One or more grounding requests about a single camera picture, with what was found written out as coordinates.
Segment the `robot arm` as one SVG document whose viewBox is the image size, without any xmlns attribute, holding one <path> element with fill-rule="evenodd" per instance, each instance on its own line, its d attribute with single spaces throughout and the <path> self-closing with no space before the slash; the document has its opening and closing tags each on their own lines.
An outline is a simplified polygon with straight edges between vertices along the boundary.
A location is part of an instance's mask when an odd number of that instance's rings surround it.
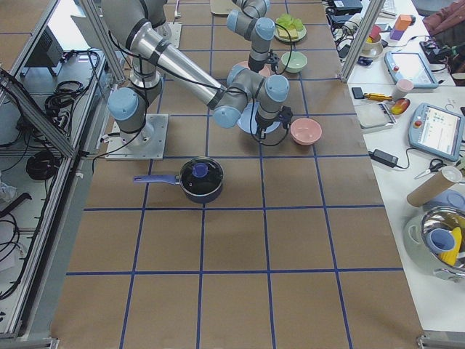
<svg viewBox="0 0 465 349">
<path fill-rule="evenodd" d="M 270 42 L 275 23 L 266 14 L 268 1 L 237 1 L 227 16 L 227 27 L 251 42 L 248 65 L 234 65 L 221 85 L 180 52 L 157 29 L 166 22 L 165 1 L 103 1 L 102 13 L 113 38 L 134 55 L 137 63 L 160 68 L 213 111 L 215 122 L 224 128 L 237 124 L 244 109 L 251 107 L 252 138 L 262 144 L 269 127 L 280 122 L 291 125 L 292 112 L 284 105 L 289 93 L 285 76 L 264 77 L 260 70 L 274 58 Z"/>
<path fill-rule="evenodd" d="M 256 73 L 272 62 L 270 45 L 274 38 L 275 22 L 266 17 L 270 9 L 267 0 L 232 1 L 240 9 L 233 9 L 227 16 L 230 31 L 251 42 L 248 68 Z"/>
</svg>

